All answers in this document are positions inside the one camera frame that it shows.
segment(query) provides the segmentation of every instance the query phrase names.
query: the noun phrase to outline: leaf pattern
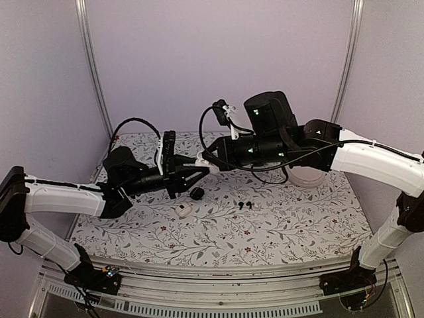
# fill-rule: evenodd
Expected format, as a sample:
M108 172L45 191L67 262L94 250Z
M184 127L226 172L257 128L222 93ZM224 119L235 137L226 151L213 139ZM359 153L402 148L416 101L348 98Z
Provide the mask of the leaf pattern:
M211 143L226 133L205 133ZM124 134L115 146L128 146L137 160L152 166L154 134ZM198 134L177 134L176 153L201 151ZM278 182L279 171L260 174ZM99 181L106 178L104 170ZM244 171L208 175L197 186L200 201L188 193L171 200L166 191L142 194L119 219L81 215L72 241L89 254L133 262L180 266L259 266L293 264L349 255L371 233L344 174L330 172L323 185L303 189L290 183L264 184ZM253 203L242 209L239 202ZM190 204L179 218L175 208Z

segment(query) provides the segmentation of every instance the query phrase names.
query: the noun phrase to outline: floral tablecloth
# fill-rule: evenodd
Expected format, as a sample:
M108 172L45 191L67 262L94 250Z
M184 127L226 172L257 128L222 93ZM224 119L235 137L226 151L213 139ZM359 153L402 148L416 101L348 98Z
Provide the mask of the floral tablecloth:
M223 133L205 134L207 144ZM198 134L177 133L176 153L195 156ZM137 160L153 165L154 134L124 134L116 146L131 148ZM261 173L270 182L281 171ZM100 173L99 181L106 178ZM171 200L165 191L133 200L121 218L81 215L71 240L89 254L132 262L180 266L258 266L291 264L349 255L371 235L358 200L344 174L330 172L323 185L303 189L287 183L259 182L249 172L208 175L198 184L201 201L189 193ZM253 202L242 209L239 202ZM193 211L179 218L175 207Z

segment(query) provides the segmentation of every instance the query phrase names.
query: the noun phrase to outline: round white container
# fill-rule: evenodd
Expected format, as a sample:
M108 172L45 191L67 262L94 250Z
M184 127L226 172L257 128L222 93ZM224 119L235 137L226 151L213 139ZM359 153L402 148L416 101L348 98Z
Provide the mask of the round white container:
M325 172L310 167L293 167L287 173L292 184L308 189L319 187L325 179Z

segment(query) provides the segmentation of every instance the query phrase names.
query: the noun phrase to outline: gray wall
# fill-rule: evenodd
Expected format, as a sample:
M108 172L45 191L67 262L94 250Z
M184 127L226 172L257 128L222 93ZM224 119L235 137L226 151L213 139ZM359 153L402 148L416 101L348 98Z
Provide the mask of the gray wall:
M328 119L354 1L92 0L90 30L113 125L196 131L202 111L281 89L300 123ZM243 108L240 115L249 125ZM205 129L222 129L214 116ZM147 131L140 124L123 131Z
M424 2L365 1L341 125L408 152L424 150ZM399 191L350 176L376 230ZM396 252L417 317L424 317L424 234Z
M0 179L22 165L41 178L88 182L107 137L74 1L0 1L0 39ZM40 221L64 235L71 220ZM0 317L25 317L40 265L33 253L18 257L0 244Z

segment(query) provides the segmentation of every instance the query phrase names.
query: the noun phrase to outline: black round object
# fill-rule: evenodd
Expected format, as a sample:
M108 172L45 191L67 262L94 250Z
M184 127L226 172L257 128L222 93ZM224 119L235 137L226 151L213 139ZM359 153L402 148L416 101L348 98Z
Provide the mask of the black round object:
M205 195L205 190L203 190L201 187L195 187L190 192L190 197L196 201L199 201L204 195Z

